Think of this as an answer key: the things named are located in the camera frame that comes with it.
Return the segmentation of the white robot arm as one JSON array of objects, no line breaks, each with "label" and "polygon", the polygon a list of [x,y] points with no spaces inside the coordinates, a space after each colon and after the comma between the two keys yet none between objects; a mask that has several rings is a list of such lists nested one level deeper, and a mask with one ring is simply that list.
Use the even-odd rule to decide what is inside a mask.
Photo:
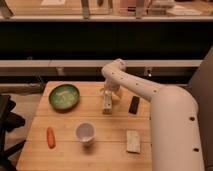
[{"label": "white robot arm", "polygon": [[150,102],[152,171],[205,171],[198,124],[198,103],[185,89],[126,73],[116,59],[101,73],[105,89],[125,87]]}]

